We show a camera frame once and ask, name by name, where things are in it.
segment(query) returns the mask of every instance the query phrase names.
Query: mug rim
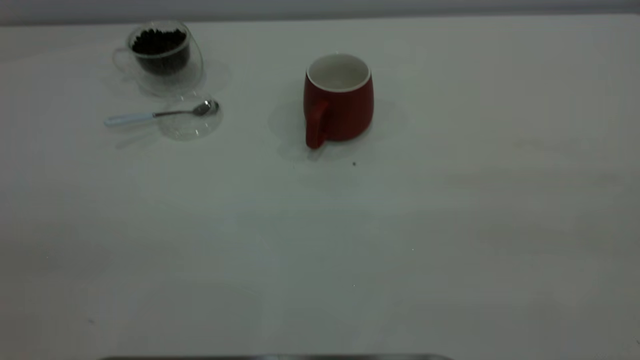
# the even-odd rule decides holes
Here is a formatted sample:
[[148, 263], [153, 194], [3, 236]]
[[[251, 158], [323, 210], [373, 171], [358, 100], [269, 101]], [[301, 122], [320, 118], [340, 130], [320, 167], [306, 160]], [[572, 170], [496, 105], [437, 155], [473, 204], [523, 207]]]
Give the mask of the mug rim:
[[[361, 63], [363, 63], [363, 64], [367, 67], [367, 76], [365, 77], [365, 79], [364, 79], [362, 82], [358, 83], [357, 85], [352, 86], [352, 87], [350, 87], [350, 88], [345, 88], [345, 89], [328, 88], [328, 87], [321, 86], [321, 85], [319, 85], [318, 83], [316, 83], [316, 82], [311, 78], [311, 75], [309, 75], [309, 70], [311, 69], [311, 67], [312, 67], [312, 66], [314, 66], [314, 65], [315, 65], [317, 62], [319, 62], [320, 60], [324, 60], [324, 59], [327, 59], [327, 58], [333, 58], [333, 57], [336, 57], [336, 56], [348, 56], [348, 57], [350, 57], [350, 58], [354, 58], [354, 59], [356, 59], [356, 60], [360, 61]], [[327, 54], [327, 55], [324, 55], [324, 56], [320, 56], [319, 58], [315, 59], [315, 60], [311, 63], [311, 65], [309, 65], [309, 66], [307, 67], [307, 79], [309, 79], [309, 81], [310, 81], [310, 82], [311, 82], [315, 87], [317, 87], [317, 88], [318, 88], [318, 89], [320, 89], [320, 90], [324, 90], [324, 91], [326, 91], [326, 92], [333, 92], [333, 93], [352, 92], [352, 91], [358, 90], [359, 88], [362, 88], [363, 86], [365, 86], [365, 85], [369, 82], [369, 80], [371, 79], [371, 68], [369, 67], [369, 64], [367, 64], [363, 59], [361, 59], [361, 58], [359, 58], [359, 57], [357, 57], [357, 56], [355, 56], [355, 55], [348, 54], [348, 53], [340, 53], [340, 52], [336, 51], [335, 53]]]
[[[136, 53], [135, 51], [133, 51], [133, 49], [132, 49], [133, 37], [138, 35], [138, 34], [140, 34], [142, 31], [144, 31], [146, 29], [153, 28], [156, 24], [159, 24], [159, 23], [177, 24], [178, 27], [180, 28], [180, 30], [184, 30], [186, 32], [187, 37], [180, 44], [180, 46], [176, 47], [175, 49], [169, 50], [167, 52], [161, 53], [161, 54], [148, 55], [148, 54]], [[127, 37], [126, 46], [127, 46], [127, 49], [137, 58], [141, 58], [141, 59], [156, 59], [156, 58], [163, 58], [165, 56], [169, 56], [169, 55], [175, 54], [175, 53], [179, 52], [180, 50], [183, 50], [185, 47], [187, 47], [187, 45], [189, 45], [190, 42], [191, 42], [191, 32], [190, 32], [189, 28], [187, 28], [187, 26], [182, 21], [178, 21], [178, 20], [153, 20], [153, 21], [146, 22], [146, 23], [136, 27], [135, 29], [133, 29], [133, 31], [131, 31], [131, 33]]]

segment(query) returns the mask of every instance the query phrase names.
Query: spoon handle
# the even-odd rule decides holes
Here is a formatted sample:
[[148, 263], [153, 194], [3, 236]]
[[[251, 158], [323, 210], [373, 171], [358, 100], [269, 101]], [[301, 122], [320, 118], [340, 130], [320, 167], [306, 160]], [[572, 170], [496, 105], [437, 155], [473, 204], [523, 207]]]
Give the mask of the spoon handle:
[[154, 117], [161, 117], [166, 115], [175, 115], [175, 114], [190, 114], [192, 111], [165, 111], [164, 113], [154, 113]]
[[136, 113], [127, 115], [112, 116], [104, 121], [106, 127], [115, 127], [121, 125], [137, 124], [139, 122], [145, 122], [152, 120], [155, 117], [154, 113]]

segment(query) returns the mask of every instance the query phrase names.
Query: glass cup handle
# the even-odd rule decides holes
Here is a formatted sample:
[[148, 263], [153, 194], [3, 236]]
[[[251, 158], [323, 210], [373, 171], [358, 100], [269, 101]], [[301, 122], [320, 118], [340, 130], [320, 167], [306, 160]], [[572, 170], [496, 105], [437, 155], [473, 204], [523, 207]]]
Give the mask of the glass cup handle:
[[129, 50], [125, 47], [119, 47], [113, 51], [111, 55], [111, 62], [116, 67], [116, 69], [120, 70], [122, 73], [130, 75], [129, 67], [127, 66], [128, 60], [125, 59], [125, 56], [129, 53]]

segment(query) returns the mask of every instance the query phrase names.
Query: white spoon handle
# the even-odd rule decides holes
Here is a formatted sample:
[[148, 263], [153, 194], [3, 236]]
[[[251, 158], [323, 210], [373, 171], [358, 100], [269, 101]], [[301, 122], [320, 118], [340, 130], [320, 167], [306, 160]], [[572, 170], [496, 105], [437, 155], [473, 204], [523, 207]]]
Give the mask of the white spoon handle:
[[118, 115], [112, 116], [104, 121], [104, 125], [106, 127], [115, 127], [121, 125], [129, 125], [129, 124], [137, 124], [139, 122], [146, 122], [152, 120], [154, 117], [154, 113], [136, 113], [136, 114], [126, 114], [126, 115]]

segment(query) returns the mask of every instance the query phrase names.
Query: clear glass bowl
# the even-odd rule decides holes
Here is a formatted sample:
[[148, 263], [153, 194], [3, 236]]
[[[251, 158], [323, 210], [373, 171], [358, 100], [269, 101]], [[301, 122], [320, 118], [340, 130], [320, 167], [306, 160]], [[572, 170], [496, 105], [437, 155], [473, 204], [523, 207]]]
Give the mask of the clear glass bowl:
[[[178, 96], [168, 102], [163, 111], [190, 110], [205, 100], [215, 101], [209, 94], [190, 92]], [[158, 128], [168, 138], [174, 140], [193, 140], [211, 134], [222, 121], [222, 108], [210, 111], [208, 114], [197, 117], [191, 114], [178, 114], [159, 117]]]
[[[180, 46], [162, 54], [147, 55], [133, 50], [136, 39], [146, 30], [179, 30], [187, 35]], [[131, 56], [129, 73], [154, 95], [168, 97], [194, 89], [202, 79], [202, 54], [187, 26], [179, 21], [152, 21], [136, 28], [127, 38]]]

